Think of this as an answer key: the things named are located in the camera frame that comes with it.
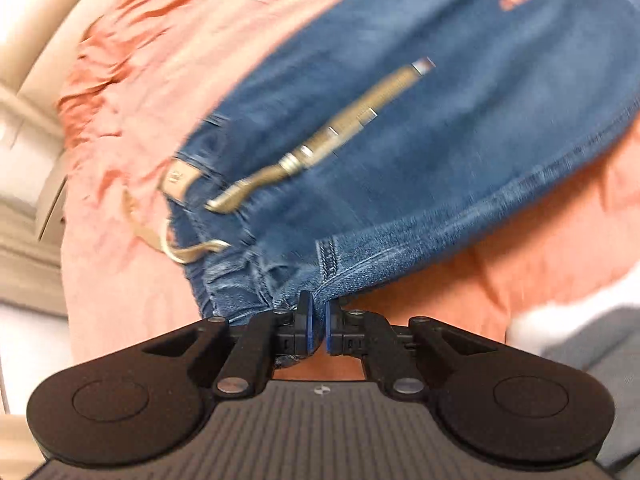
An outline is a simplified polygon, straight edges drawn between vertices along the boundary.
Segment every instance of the denim fabric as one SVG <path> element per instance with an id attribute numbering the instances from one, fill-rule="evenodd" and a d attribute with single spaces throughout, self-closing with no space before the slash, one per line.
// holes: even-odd
<path id="1" fill-rule="evenodd" d="M 203 316 L 247 322 L 323 303 L 458 250 L 618 138 L 638 108 L 640 0 L 344 0 L 283 44 L 177 153 L 202 170 L 170 200 Z M 237 213 L 204 204 L 275 164 L 399 67 L 436 68 L 320 164 Z"/>

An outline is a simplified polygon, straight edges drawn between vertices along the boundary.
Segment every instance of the bed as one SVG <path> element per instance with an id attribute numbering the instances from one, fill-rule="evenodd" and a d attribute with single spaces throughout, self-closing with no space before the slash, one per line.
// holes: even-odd
<path id="1" fill-rule="evenodd" d="M 136 197 L 137 221 L 158 229 L 156 186 L 184 136 L 334 1 L 0 0 L 12 9 L 0 29 L 11 168 L 0 246 L 20 261 L 0 261 L 0 297 L 68 316 L 78 362 L 197 320 L 182 269 L 131 233 L 122 191 Z M 533 352 L 640 304 L 639 130 L 473 247 L 355 303 Z M 349 366 L 341 376 L 356 373 Z"/>

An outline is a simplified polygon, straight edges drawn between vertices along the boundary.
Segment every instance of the brown label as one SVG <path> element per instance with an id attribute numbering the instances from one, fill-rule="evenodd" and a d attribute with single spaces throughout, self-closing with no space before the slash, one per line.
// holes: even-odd
<path id="1" fill-rule="evenodd" d="M 174 159 L 162 177 L 160 189 L 178 202 L 183 202 L 189 186 L 201 175 L 202 172 L 197 168 Z"/>

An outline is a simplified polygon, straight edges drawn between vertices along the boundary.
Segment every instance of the beige headboard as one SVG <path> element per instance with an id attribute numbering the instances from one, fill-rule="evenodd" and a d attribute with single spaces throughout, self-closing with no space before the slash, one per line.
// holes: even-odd
<path id="1" fill-rule="evenodd" d="M 65 315 L 55 103 L 84 31 L 113 2 L 0 0 L 0 301 Z"/>

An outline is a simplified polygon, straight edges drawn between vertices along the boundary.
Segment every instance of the drawstring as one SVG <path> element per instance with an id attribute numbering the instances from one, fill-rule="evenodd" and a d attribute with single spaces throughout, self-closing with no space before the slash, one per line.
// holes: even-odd
<path id="1" fill-rule="evenodd" d="M 127 219 L 134 236 L 141 238 L 149 247 L 164 253 L 166 256 L 177 264 L 185 265 L 196 262 L 207 253 L 219 253 L 224 249 L 231 247 L 230 244 L 224 240 L 210 240 L 201 244 L 197 244 L 191 247 L 183 249 L 173 247 L 168 241 L 169 220 L 166 220 L 162 224 L 160 234 L 153 231 L 153 229 L 142 225 L 133 216 L 134 209 L 136 208 L 136 199 L 133 198 L 128 190 L 122 192 L 122 211 L 124 217 Z"/>

